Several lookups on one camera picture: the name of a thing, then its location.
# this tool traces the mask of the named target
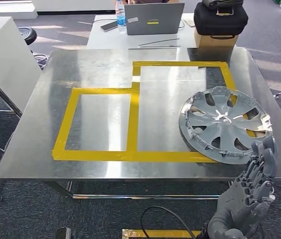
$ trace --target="bag handle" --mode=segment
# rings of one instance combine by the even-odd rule
[[[231,35],[231,36],[225,36],[225,37],[221,37],[221,36],[210,36],[212,39],[216,39],[216,40],[229,40],[229,39],[234,39],[236,37],[235,35]]]

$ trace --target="laptop sticker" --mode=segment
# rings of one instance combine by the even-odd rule
[[[158,19],[148,20],[147,24],[158,24]]]
[[[129,18],[127,21],[129,23],[132,23],[132,22],[138,21],[138,18],[138,17],[133,17],[133,18]]]

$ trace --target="stool seat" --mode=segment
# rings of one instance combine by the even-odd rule
[[[23,39],[24,39],[27,45],[32,44],[37,37],[36,32],[31,27],[24,26],[24,27],[18,27],[18,29],[21,33],[21,35],[23,37]]]

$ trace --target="white desk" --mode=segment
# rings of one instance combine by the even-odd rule
[[[194,13],[183,13],[181,18],[194,19]],[[120,34],[117,28],[108,32],[104,32],[101,29],[101,26],[114,21],[116,19],[116,15],[96,15],[95,17],[95,20],[100,19],[105,20],[97,21],[93,24],[86,49],[135,49],[138,48],[138,45],[140,44],[175,38],[179,38],[179,40],[159,42],[148,44],[146,46],[162,47],[172,45],[186,48],[196,47],[194,36],[194,27],[190,27],[185,22],[184,22],[184,27],[180,28],[178,34],[129,36]]]
[[[0,89],[21,112],[41,75],[12,17],[0,17]]]

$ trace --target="table top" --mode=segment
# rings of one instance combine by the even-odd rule
[[[141,44],[177,38],[179,38],[179,40],[159,42],[148,44],[147,46],[162,47],[172,45],[186,48],[196,47],[196,42],[194,36],[195,28],[190,27],[184,21],[184,23],[180,23],[180,26],[183,26],[183,24],[184,26],[180,28],[178,34],[129,36],[120,34],[117,28],[107,32],[104,32],[101,29],[101,26],[115,21],[116,15],[96,15],[95,17],[95,21],[101,19],[108,20],[93,23],[86,49],[135,49],[138,48],[138,45]],[[194,19],[194,13],[183,13],[181,19]]]
[[[230,180],[243,165],[221,163],[55,161],[52,156],[72,88],[131,87],[133,61],[218,61],[225,48],[58,50],[34,89],[0,163],[0,178],[40,180]],[[281,179],[281,110],[245,48],[229,62],[236,88],[255,98],[271,115]],[[181,105],[224,79],[214,67],[142,67],[138,150],[188,151],[178,129]],[[82,95],[66,149],[124,151],[129,95]]]

